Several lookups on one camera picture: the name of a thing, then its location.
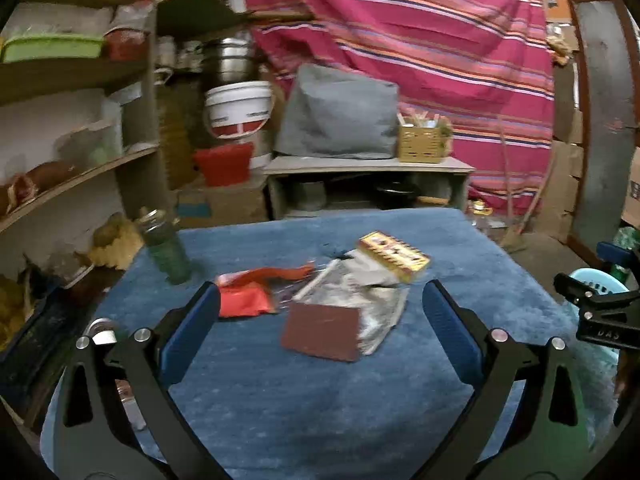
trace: table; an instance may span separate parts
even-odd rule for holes
[[[359,192],[341,192],[339,196],[329,196],[328,206],[319,212],[297,211],[290,204],[285,186],[286,177],[316,176],[318,180],[333,176],[357,173],[410,173],[421,190],[428,194],[439,196],[443,188],[449,188],[452,207],[466,210],[466,189],[468,178],[475,168],[457,160],[452,156],[443,158],[438,164],[424,164],[420,162],[400,162],[397,158],[382,158],[377,160],[360,160],[357,158],[324,158],[316,156],[276,157],[264,168],[268,175],[269,197],[276,220],[296,216],[324,216],[336,214],[349,209],[360,211],[376,209],[366,197],[364,190]]]
[[[614,408],[613,358],[575,341],[571,311],[452,208],[181,231],[197,268],[189,283],[169,286],[141,251],[96,315],[112,317],[130,332],[154,326],[169,308],[186,303],[205,278],[265,264],[323,264],[326,243],[351,247],[376,229],[428,253],[432,263],[410,286],[400,323],[373,355],[348,364],[287,351],[279,345],[286,313],[224,320],[204,340],[184,381],[171,387],[194,432],[235,480],[412,476],[472,393],[459,382],[422,312],[421,291],[433,278],[489,328],[503,327],[517,340],[537,344],[562,337],[577,358],[591,436],[602,434]],[[499,448],[521,390],[521,384],[512,390],[485,456]],[[51,422],[49,413],[42,438],[49,459]],[[159,456],[150,436],[139,436],[146,452]]]

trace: blue plastic basket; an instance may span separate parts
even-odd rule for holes
[[[569,276],[574,280],[583,282],[585,285],[589,285],[598,294],[615,294],[617,292],[628,292],[629,290],[616,278],[598,269],[590,269],[588,267],[586,269],[577,269],[569,274]],[[574,313],[575,319],[578,319],[578,307],[568,301],[564,302],[564,306]],[[618,358],[618,350],[606,347],[602,348],[613,354],[616,359]]]

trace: gray plastic bag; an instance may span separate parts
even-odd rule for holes
[[[287,155],[393,158],[398,85],[301,65],[275,149]]]

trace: pink fabric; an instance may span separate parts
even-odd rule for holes
[[[472,192],[498,208],[506,201],[502,128],[514,206],[528,207],[548,164],[554,103],[540,0],[247,4],[252,10],[310,10],[316,17],[255,27],[284,88],[304,62],[397,83],[401,108],[449,117],[454,156],[477,168]]]

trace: brown square sheet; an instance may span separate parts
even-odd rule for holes
[[[315,357],[357,361],[360,309],[293,303],[280,344]]]

